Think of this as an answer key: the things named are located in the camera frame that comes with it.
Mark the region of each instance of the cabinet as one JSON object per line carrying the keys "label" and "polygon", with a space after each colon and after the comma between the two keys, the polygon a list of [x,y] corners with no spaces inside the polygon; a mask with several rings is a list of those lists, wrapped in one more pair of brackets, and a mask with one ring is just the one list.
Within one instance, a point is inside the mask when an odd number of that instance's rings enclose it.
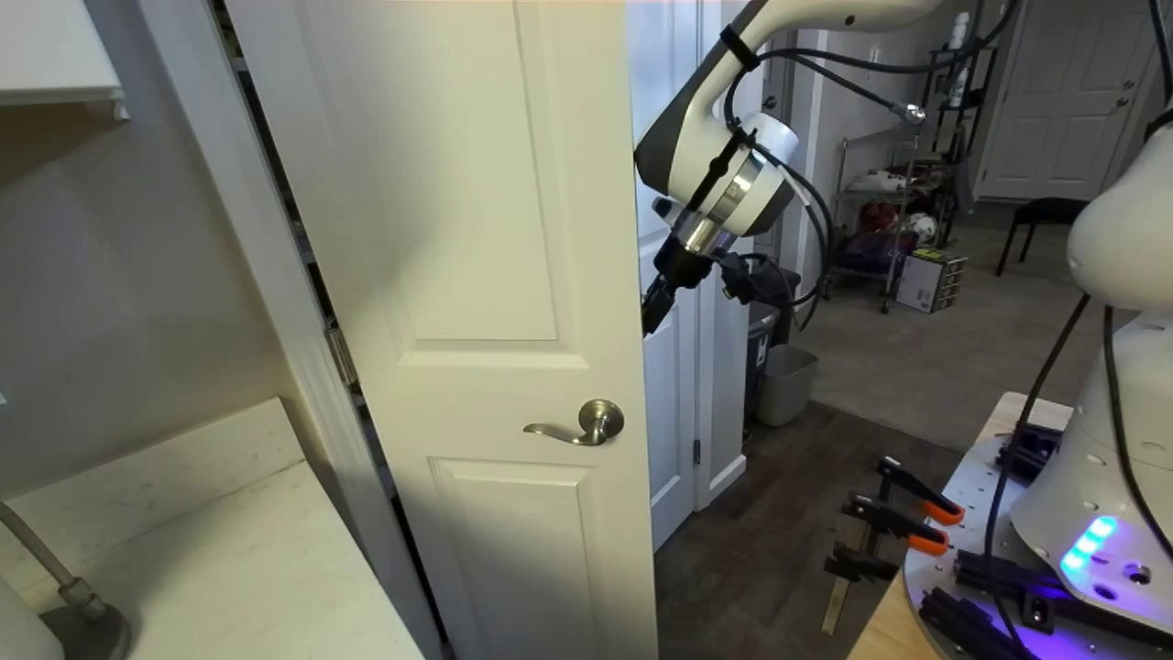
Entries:
{"label": "cabinet", "polygon": [[82,0],[0,0],[0,105],[115,103]]}

